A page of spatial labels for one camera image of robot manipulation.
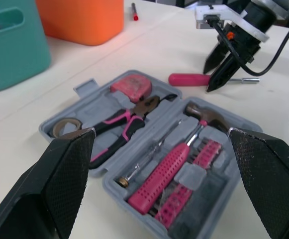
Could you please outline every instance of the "table surface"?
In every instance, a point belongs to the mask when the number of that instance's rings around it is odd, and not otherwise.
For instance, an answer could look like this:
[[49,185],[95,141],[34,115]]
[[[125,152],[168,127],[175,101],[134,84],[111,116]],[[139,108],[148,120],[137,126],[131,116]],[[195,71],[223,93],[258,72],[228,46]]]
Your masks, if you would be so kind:
[[[106,44],[89,47],[48,38],[52,64],[45,72],[0,92],[0,202],[19,176],[42,155],[48,142],[38,126],[78,100],[72,90],[95,78],[99,85],[137,69],[167,82],[171,73],[200,73],[216,44],[214,30],[196,30],[194,14],[173,6],[136,1],[140,20],[130,19],[125,1],[124,31]],[[272,27],[251,68],[267,66],[288,30]],[[242,70],[235,77],[247,77]],[[229,85],[210,94],[205,87],[180,88],[259,124],[289,144],[289,42],[257,85]],[[89,178],[72,239],[150,239],[153,236],[104,192],[102,179]],[[268,239],[240,183],[212,239]]]

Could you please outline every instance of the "pliers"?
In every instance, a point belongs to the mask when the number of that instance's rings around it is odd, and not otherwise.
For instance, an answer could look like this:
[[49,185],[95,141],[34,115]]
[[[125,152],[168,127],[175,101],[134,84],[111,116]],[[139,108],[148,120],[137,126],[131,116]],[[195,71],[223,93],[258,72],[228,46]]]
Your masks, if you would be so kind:
[[154,110],[160,103],[160,97],[152,96],[136,104],[132,109],[120,109],[106,120],[96,124],[93,128],[96,135],[100,135],[115,127],[128,123],[122,135],[107,149],[91,159],[89,169],[98,168],[113,156],[118,149],[128,143],[133,134],[145,126],[144,119],[148,113]]

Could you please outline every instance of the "red marker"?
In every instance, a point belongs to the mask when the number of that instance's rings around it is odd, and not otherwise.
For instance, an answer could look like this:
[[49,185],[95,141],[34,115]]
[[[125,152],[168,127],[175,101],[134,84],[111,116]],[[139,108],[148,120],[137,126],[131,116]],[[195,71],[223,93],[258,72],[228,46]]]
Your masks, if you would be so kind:
[[139,20],[138,13],[136,12],[136,7],[135,7],[135,3],[134,2],[131,4],[131,7],[132,7],[133,19],[135,21]]

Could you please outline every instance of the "pink tape measure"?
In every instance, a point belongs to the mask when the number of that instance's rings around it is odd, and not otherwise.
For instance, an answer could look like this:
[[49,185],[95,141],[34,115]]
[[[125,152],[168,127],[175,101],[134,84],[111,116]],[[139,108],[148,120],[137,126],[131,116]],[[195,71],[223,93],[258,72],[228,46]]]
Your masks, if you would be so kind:
[[110,86],[110,91],[121,91],[129,97],[131,102],[138,103],[151,94],[152,83],[146,76],[131,74],[113,83]]

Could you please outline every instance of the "screwdriver handle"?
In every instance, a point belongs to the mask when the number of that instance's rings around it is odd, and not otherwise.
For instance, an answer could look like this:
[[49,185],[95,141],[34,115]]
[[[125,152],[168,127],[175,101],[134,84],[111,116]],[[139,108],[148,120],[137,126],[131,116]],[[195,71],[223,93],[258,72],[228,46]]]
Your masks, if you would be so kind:
[[209,79],[209,75],[173,73],[169,76],[169,83],[171,86],[207,86]]
[[129,198],[128,203],[139,213],[149,212],[163,190],[186,162],[190,147],[176,146],[156,167],[145,183]]

